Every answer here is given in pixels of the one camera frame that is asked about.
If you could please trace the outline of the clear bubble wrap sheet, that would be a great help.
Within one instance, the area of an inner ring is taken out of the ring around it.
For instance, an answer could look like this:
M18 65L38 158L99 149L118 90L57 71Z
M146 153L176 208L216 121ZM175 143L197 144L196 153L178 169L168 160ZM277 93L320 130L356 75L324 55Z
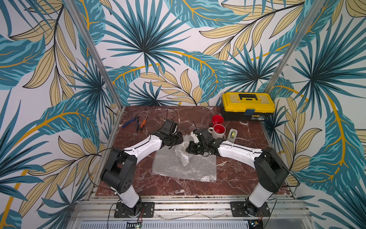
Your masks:
M216 156L192 155L173 147L164 147L155 154L152 173L165 177L200 182L216 182Z
M193 154L189 154L186 149L189 147L190 141L193 141L193 138L190 135L183 135L183 142L180 145L177 145L174 149L176 156L180 159L182 165L186 167L190 158L193 157Z

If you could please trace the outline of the red mug black handle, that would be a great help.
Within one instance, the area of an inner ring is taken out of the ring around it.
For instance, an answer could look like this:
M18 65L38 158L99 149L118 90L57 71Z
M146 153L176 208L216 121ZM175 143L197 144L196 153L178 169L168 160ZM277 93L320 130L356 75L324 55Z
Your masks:
M217 124L222 124L223 122L224 122L224 118L221 115L216 114L212 117L211 124L209 126L213 127Z

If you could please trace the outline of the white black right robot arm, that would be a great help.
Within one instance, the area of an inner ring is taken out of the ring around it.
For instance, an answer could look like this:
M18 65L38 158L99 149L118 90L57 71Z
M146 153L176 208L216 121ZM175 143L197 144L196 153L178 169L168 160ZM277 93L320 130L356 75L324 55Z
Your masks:
M215 155L244 163L256 170L258 184L240 208L244 214L258 216L264 213L266 201L277 193L290 170L273 148L249 148L232 143L224 138L215 139L204 129L194 129L186 152L193 155Z

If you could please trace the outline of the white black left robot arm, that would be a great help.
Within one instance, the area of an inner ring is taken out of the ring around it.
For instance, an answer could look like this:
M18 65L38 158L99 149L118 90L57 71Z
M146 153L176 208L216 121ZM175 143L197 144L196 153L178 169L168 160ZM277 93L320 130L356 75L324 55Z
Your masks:
M183 142L178 124L166 119L163 126L141 142L124 149L113 148L105 162L100 179L119 197L117 209L134 217L142 213L142 199L132 186L136 165L151 153Z

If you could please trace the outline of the white mug red inside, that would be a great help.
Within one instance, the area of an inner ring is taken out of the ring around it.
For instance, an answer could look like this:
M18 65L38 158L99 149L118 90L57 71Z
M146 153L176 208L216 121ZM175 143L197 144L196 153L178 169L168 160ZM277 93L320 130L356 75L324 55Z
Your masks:
M224 138L226 133L226 128L222 124L216 124L208 129L208 132L212 135L214 139Z

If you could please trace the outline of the yellow black plastic toolbox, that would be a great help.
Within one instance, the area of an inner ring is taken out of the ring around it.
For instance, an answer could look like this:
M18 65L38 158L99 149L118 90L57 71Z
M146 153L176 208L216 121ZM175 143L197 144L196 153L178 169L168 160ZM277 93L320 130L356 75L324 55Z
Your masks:
M264 121L275 112L275 104L266 93L226 92L222 95L226 121Z

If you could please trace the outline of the orange handled screwdriver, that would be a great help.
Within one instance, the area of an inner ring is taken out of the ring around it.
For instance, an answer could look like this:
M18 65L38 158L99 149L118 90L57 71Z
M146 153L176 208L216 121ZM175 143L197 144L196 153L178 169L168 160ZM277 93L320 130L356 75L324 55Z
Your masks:
M139 126L139 130L142 131L145 128L145 125L147 123L147 118L149 116L149 113L146 115L145 119L142 121L142 123Z

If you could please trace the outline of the blue handled pliers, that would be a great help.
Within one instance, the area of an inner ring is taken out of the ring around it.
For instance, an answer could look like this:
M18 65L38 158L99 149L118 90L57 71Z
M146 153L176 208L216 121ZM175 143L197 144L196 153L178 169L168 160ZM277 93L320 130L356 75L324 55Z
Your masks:
M123 124L122 128L126 128L129 124L135 122L136 123L136 127L139 128L139 116L136 115L134 118L132 118L131 120L127 121L126 123Z

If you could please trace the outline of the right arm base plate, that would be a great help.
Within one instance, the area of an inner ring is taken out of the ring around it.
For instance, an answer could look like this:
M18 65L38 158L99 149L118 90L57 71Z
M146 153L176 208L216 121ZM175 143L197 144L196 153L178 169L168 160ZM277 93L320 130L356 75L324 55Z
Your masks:
M269 217L270 210L267 202L261 207L256 207L249 201L232 201L230 210L233 217Z

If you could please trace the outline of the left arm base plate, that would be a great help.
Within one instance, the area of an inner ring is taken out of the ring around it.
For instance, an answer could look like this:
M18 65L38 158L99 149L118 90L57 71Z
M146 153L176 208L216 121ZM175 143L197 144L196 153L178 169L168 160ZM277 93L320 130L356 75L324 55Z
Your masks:
M123 203L117 203L114 213L115 218L153 218L155 210L154 202L138 202L135 207L129 208Z

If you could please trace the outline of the aluminium front frame rail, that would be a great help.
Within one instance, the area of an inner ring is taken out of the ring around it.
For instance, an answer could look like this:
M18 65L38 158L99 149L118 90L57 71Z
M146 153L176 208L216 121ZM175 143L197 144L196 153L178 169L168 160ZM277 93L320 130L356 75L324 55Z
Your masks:
M313 217L303 200L274 195L266 214L234 217L233 206L245 196L143 196L149 207L138 218L115 218L115 197L91 197L80 201L71 215L68 229L127 229L141 221L141 229L249 229L261 220L264 229L313 229Z

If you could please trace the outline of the left aluminium corner post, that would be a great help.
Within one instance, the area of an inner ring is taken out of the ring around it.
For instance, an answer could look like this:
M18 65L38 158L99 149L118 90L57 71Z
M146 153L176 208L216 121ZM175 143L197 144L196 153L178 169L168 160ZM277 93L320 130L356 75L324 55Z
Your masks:
M79 32L86 44L86 47L89 49L91 57L93 58L95 64L97 65L97 67L102 75L102 78L105 81L105 84L106 84L107 88L109 89L111 96L118 107L118 110L122 111L124 106L120 102L119 96L116 93L115 89L113 88L112 81L108 75L107 69L105 68L103 61L102 61L100 55L98 54L94 41L92 40L89 30L87 29L87 25L85 25L82 15L81 15L75 1L65 0L64 3L70 12L71 18L74 20L74 23L76 24L77 28L79 29Z

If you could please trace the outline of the aluminium corner post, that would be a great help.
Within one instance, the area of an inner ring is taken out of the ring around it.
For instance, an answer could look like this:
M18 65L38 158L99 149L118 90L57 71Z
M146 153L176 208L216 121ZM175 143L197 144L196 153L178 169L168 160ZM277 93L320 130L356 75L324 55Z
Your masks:
M321 10L325 0L321 1L314 1L314 4L309 9L309 13L304 17L304 22L300 25L298 32L294 35L292 42L289 44L288 49L286 50L283 58L279 62L279 65L275 69L273 75L271 76L270 80L267 82L266 88L264 93L270 93L271 89L273 88L274 84L278 80L280 74L282 73L284 67L287 64L287 61L296 50L298 45L300 44L303 37L306 35L307 30L310 28L313 20L315 19L317 13Z
M100 55L98 54L94 41L92 40L89 30L87 29L87 25L85 25L82 15L81 15L75 1L65 0L64 3L70 12L71 18L74 20L74 23L76 24L77 28L79 29L79 32L86 44L86 47L89 49L91 57L93 58L95 64L97 65L97 67L102 75L102 78L105 81L105 84L106 84L107 88L109 89L111 96L118 107L118 110L122 111L124 106L120 102L119 96L116 93L115 89L113 88L112 81L108 75L107 69L105 68L103 61L102 61Z

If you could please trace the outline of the right aluminium corner post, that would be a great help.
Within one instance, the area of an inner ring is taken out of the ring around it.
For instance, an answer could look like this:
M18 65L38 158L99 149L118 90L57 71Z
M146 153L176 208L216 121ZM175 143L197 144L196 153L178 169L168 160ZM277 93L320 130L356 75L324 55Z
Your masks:
M309 13L304 17L304 22L300 25L298 32L294 35L292 42L289 44L288 49L286 50L283 58L279 62L279 65L275 69L273 75L271 76L270 80L267 82L266 88L264 93L270 93L271 89L273 88L274 84L278 80L280 74L282 73L284 67L287 64L287 61L296 50L298 45L300 44L303 37L306 35L307 30L310 28L313 20L315 19L317 13L321 10L325 0L321 1L314 1L314 4L309 9Z

